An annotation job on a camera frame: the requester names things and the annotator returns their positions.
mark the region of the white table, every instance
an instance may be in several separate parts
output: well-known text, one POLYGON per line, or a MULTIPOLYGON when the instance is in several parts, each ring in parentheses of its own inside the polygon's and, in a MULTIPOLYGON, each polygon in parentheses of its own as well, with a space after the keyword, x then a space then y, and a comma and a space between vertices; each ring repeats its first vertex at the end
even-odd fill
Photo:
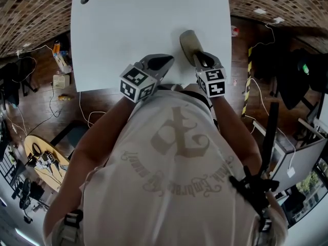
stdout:
POLYGON ((175 57, 162 83, 195 83, 179 36, 193 29, 231 76, 228 0, 73 0, 71 44, 77 91, 118 88, 119 75, 148 54, 175 57))

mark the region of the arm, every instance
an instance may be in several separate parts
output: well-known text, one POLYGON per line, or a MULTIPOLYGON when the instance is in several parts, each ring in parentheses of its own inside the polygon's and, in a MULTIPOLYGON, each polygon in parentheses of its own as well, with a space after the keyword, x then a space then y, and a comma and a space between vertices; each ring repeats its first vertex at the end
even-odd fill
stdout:
POLYGON ((82 196, 79 187, 85 182, 88 173, 109 157, 134 107, 135 103, 123 97, 82 137, 74 150, 60 191, 47 211, 44 221, 45 238, 60 219, 78 208, 82 196))
POLYGON ((262 159, 255 139, 224 97, 213 97, 210 100, 221 135, 236 153, 241 163, 248 166, 251 174, 257 174, 262 159))

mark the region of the person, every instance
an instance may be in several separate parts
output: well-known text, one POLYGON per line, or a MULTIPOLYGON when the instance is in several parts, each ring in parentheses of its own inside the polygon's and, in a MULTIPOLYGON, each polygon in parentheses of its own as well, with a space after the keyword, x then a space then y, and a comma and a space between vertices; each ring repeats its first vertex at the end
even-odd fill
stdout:
POLYGON ((46 245, 76 209, 82 245, 283 245, 272 193, 260 239, 258 214, 229 182, 245 177, 243 166, 258 173, 257 143, 224 97, 210 101, 219 130, 200 94, 158 90, 137 106, 123 97, 74 150, 46 214, 46 245))

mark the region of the floor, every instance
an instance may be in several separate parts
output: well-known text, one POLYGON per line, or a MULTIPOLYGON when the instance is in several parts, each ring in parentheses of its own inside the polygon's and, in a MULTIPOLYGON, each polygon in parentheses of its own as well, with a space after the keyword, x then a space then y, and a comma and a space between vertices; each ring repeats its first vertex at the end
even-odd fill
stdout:
MULTIPOLYGON (((248 48, 258 42, 269 43, 272 42, 273 37, 271 30, 264 25, 259 25, 254 22, 232 17, 232 25, 240 29, 239 35, 232 38, 232 79, 231 84, 228 85, 230 94, 226 95, 226 99, 233 107, 238 115, 244 103, 244 88, 247 79, 248 67, 248 48)), ((289 39, 286 46, 290 49, 306 48, 311 53, 316 53, 307 48, 303 43, 289 39)), ((58 71, 58 66, 54 61, 51 51, 48 48, 42 48, 32 53, 32 56, 37 60, 37 67, 31 77, 31 84, 38 88, 38 92, 29 92, 26 97, 22 96, 20 90, 20 103, 19 108, 22 112, 27 133, 29 133, 35 126, 45 119, 52 116, 52 111, 49 108, 49 101, 51 101, 51 109, 53 112, 61 110, 59 117, 52 116, 48 121, 44 122, 33 130, 33 134, 39 135, 44 139, 51 141, 69 122, 73 120, 83 120, 83 115, 79 107, 79 93, 76 92, 74 80, 71 85, 65 89, 52 90, 51 81, 54 74, 58 71), (72 99, 70 101, 60 101, 58 96, 66 94, 72 99)), ((278 126, 287 135, 293 134, 297 128, 297 118, 305 118, 309 110, 303 103, 299 103, 293 110, 287 110, 281 98, 273 98, 269 96, 270 86, 263 81, 258 81, 262 91, 263 101, 267 109, 270 107, 270 102, 279 101, 279 121, 278 126)), ((319 100, 320 94, 308 91, 307 99, 314 104, 319 100)), ((81 107, 83 109, 86 119, 92 111, 108 111, 115 105, 117 101, 122 98, 120 92, 116 89, 96 90, 90 92, 83 92, 81 94, 81 107)), ((24 127, 21 115, 18 109, 7 105, 8 117, 20 127, 24 127)), ((255 86, 251 83, 251 91, 249 102, 247 105, 247 115, 254 117, 264 126, 267 123, 267 114, 261 105, 260 94, 255 86)), ((92 114, 90 121, 95 122, 101 114, 92 114)), ((250 118, 243 118, 247 127, 252 130, 252 120, 250 118)), ((11 135, 14 141, 19 146, 19 152, 24 157, 24 149, 22 146, 25 134, 22 130, 17 130, 17 133, 10 127, 11 135)), ((69 155, 72 147, 65 139, 58 144, 58 149, 64 154, 69 155)))

